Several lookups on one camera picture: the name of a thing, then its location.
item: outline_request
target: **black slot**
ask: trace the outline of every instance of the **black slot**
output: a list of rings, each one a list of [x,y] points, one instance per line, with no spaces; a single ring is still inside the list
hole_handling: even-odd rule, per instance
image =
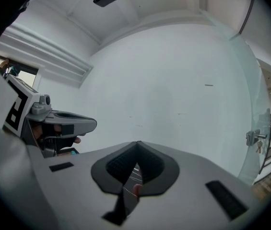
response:
[[[221,182],[212,181],[206,186],[231,220],[248,210]]]
[[[67,162],[67,163],[60,163],[60,164],[56,164],[56,165],[51,165],[51,166],[49,166],[49,168],[52,172],[55,172],[55,171],[67,169],[72,166],[73,166],[72,163]]]

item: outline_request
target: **glass door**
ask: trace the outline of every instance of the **glass door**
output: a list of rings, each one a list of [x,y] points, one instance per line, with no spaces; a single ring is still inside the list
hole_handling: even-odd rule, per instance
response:
[[[245,142],[248,138],[248,150],[238,178],[246,184],[252,185],[263,164],[270,137],[270,102],[265,79],[254,53],[242,36],[219,22],[208,12],[202,11],[202,14],[225,37],[247,81],[252,120],[251,130],[246,131],[249,132],[248,136],[241,137],[241,139],[245,139]],[[258,141],[262,142],[261,153],[257,152]]]

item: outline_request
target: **metal handle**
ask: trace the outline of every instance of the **metal handle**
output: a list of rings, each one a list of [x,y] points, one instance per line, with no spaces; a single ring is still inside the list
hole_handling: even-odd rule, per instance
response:
[[[256,138],[263,138],[263,139],[266,139],[268,135],[256,135]]]

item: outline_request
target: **white ceiling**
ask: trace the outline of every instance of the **white ceiling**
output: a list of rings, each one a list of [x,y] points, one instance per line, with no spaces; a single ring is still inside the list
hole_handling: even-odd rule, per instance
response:
[[[101,8],[93,0],[43,0],[76,22],[99,44],[114,32],[152,14],[177,10],[199,12],[200,0],[117,0]]]

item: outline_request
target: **window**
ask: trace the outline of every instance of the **window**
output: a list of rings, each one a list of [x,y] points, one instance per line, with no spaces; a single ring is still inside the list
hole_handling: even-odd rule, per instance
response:
[[[0,64],[5,60],[6,60],[5,57],[0,56]],[[33,83],[34,83],[36,74],[38,72],[38,69],[25,65],[23,63],[14,61],[12,59],[9,59],[9,60],[10,60],[11,66],[15,66],[18,70],[20,70],[18,74],[18,78],[26,82],[26,84],[28,84],[29,86],[33,87]]]

